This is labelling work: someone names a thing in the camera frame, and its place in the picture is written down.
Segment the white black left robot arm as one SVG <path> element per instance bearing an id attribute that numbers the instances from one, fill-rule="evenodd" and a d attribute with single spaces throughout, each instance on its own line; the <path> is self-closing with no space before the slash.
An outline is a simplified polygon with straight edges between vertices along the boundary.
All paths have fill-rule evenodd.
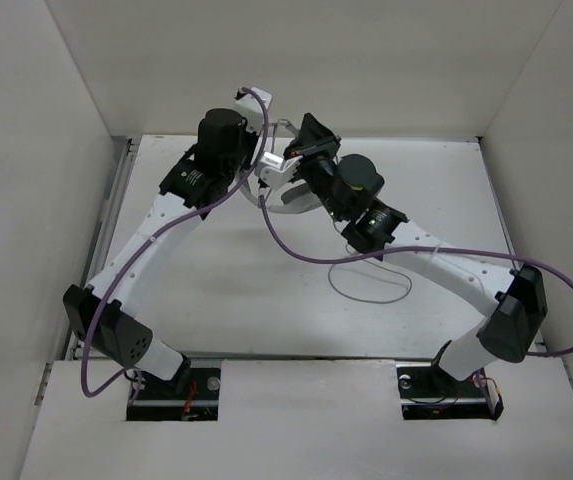
<path id="1" fill-rule="evenodd" d="M 65 291 L 63 304 L 83 343 L 84 363 L 97 350 L 125 370 L 151 375 L 167 396 L 187 390 L 190 359 L 138 321 L 138 310 L 174 250 L 257 164 L 268 124 L 265 103 L 209 110 L 198 125 L 196 142 L 160 182 L 144 220 L 122 250 L 85 286 Z"/>

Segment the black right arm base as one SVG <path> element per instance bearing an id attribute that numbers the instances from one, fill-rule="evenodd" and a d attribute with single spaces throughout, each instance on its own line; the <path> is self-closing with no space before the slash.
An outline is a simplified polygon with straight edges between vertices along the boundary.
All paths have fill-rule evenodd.
<path id="1" fill-rule="evenodd" d="M 459 381 L 427 363 L 402 363 L 396 375 L 404 420 L 497 421 L 504 412 L 499 386 L 484 369 Z"/>

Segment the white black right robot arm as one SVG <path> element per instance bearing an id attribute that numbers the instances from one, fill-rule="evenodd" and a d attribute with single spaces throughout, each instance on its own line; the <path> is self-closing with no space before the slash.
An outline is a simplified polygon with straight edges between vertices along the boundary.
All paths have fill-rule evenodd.
<path id="1" fill-rule="evenodd" d="M 452 246 L 378 199 L 385 181 L 368 157 L 339 157 L 339 148 L 339 137 L 307 113 L 284 154 L 298 162 L 296 179 L 306 183 L 333 220 L 344 223 L 341 235 L 348 245 L 421 275 L 482 316 L 478 325 L 438 351 L 429 369 L 431 386 L 450 394 L 497 360 L 522 362 L 547 314 L 541 271 L 527 262 L 510 269 L 454 253 Z"/>

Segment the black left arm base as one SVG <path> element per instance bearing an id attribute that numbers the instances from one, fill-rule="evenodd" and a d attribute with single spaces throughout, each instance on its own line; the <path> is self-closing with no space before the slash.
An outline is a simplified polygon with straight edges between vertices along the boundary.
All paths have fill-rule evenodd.
<path id="1" fill-rule="evenodd" d="M 129 422 L 214 422 L 219 415 L 222 361 L 196 359 L 191 365 L 184 388 L 175 392 L 163 381 L 142 373 L 126 375 L 131 383 L 130 404 L 126 407 Z"/>

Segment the white grey headphones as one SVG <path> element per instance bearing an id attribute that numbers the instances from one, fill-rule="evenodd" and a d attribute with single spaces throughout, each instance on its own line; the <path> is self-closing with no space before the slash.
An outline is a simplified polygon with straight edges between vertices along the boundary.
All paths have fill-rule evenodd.
<path id="1" fill-rule="evenodd" d="M 276 141 L 276 133 L 279 127 L 284 127 L 294 136 L 298 134 L 298 128 L 295 127 L 289 120 L 286 119 L 278 119 L 272 121 L 270 126 L 273 128 L 272 130 L 272 141 L 270 145 L 270 150 L 268 152 L 274 153 L 275 141 Z M 252 175 L 257 178 L 255 175 L 255 167 L 251 170 Z M 268 198 L 269 193 L 268 191 L 279 191 L 279 190 L 272 190 L 270 188 L 264 188 L 263 185 L 258 181 L 258 193 L 265 193 L 265 198 Z M 290 189 L 286 190 L 281 195 L 281 202 L 282 204 L 273 204 L 267 206 L 267 211 L 270 213 L 275 214 L 288 214 L 288 215 L 297 215 L 307 213 L 309 211 L 315 210 L 322 206 L 321 201 L 311 192 L 309 187 L 306 183 L 295 185 Z"/>

